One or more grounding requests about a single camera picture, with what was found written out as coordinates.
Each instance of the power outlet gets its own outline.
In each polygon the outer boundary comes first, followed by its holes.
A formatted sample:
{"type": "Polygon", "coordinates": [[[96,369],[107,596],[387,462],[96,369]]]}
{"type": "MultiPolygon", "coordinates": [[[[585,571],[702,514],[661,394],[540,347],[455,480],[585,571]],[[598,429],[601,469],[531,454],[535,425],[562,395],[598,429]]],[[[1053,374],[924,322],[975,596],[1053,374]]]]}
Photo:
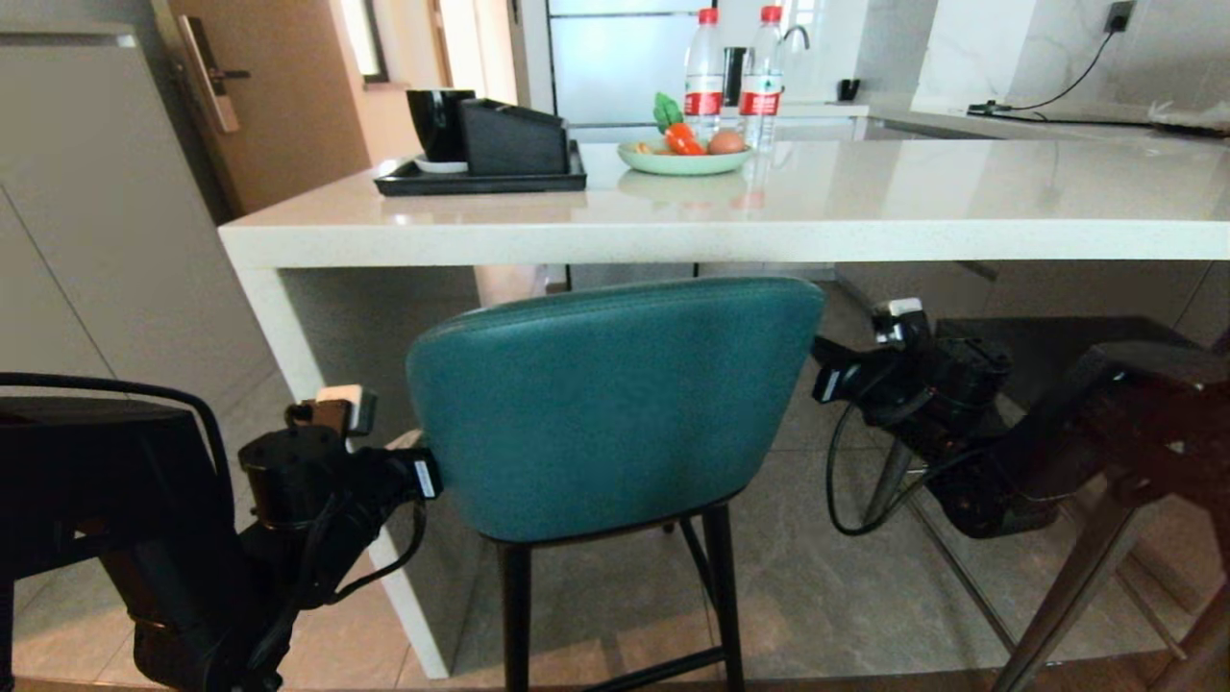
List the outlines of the power outlet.
{"type": "Polygon", "coordinates": [[[1127,31],[1128,20],[1132,18],[1132,10],[1135,9],[1135,0],[1112,2],[1111,11],[1106,15],[1106,26],[1102,27],[1102,31],[1106,33],[1119,33],[1121,31],[1127,31]]]}

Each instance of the white saucer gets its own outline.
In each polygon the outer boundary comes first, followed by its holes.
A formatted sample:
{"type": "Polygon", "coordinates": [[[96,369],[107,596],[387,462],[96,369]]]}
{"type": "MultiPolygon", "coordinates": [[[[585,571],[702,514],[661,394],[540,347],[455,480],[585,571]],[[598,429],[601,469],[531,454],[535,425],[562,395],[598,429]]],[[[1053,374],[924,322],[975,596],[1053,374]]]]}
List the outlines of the white saucer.
{"type": "Polygon", "coordinates": [[[466,172],[470,163],[465,161],[428,161],[427,154],[419,154],[415,165],[423,172],[466,172]]]}

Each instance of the teal leather chair back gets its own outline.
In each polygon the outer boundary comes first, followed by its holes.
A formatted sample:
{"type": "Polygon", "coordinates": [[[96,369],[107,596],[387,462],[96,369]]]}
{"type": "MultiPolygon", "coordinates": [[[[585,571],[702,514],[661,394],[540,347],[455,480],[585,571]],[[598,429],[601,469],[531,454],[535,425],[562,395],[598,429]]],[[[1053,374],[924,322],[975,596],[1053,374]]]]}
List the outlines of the teal leather chair back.
{"type": "Polygon", "coordinates": [[[702,508],[760,468],[824,307],[792,278],[550,295],[453,317],[406,359],[444,493],[549,542],[702,508]]]}

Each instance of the egg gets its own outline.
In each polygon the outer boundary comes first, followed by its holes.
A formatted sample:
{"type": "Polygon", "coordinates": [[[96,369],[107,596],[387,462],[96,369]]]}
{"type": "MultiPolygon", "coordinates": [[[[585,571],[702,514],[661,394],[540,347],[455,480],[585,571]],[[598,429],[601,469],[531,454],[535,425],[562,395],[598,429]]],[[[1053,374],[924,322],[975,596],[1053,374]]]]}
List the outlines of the egg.
{"type": "Polygon", "coordinates": [[[708,140],[708,152],[715,155],[738,154],[747,147],[748,145],[743,143],[743,138],[733,129],[721,129],[708,140]]]}

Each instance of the door handle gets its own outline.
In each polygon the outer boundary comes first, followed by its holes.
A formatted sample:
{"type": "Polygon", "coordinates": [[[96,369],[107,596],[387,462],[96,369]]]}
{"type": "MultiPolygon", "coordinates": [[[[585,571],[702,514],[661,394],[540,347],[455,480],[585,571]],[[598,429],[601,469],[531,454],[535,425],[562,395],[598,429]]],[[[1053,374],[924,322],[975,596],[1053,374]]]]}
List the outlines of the door handle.
{"type": "Polygon", "coordinates": [[[198,82],[209,119],[223,134],[239,132],[239,117],[235,116],[235,106],[231,104],[230,95],[226,93],[225,81],[228,79],[247,79],[252,75],[246,70],[228,71],[218,66],[214,52],[209,48],[209,39],[205,38],[205,27],[200,22],[200,17],[180,15],[176,17],[176,23],[180,26],[180,36],[188,52],[189,70],[198,82]]]}

